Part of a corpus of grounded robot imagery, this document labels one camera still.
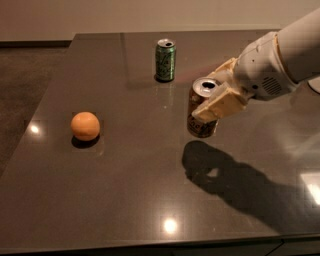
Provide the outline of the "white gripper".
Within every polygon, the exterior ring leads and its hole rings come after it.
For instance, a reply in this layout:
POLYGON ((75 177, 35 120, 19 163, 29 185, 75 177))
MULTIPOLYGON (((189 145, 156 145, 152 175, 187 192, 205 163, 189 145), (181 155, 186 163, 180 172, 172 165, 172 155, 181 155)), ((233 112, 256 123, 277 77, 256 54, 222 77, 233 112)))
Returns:
POLYGON ((298 87, 281 59, 276 32, 269 32, 252 42, 237 59, 227 60, 208 77, 222 84, 217 87, 202 111, 203 116, 211 120, 219 120, 245 110, 250 93, 254 99, 268 101, 291 93, 298 87), (233 81, 233 75, 244 89, 229 84, 233 81))

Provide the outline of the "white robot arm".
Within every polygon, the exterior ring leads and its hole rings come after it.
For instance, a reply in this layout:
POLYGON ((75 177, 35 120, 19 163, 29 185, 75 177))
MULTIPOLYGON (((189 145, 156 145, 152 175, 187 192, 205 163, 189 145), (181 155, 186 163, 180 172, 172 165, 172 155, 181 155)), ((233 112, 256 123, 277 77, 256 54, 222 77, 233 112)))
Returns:
POLYGON ((208 123, 244 110, 251 99, 269 101, 320 75, 320 9, 249 44, 208 77, 217 83, 192 116, 208 123))

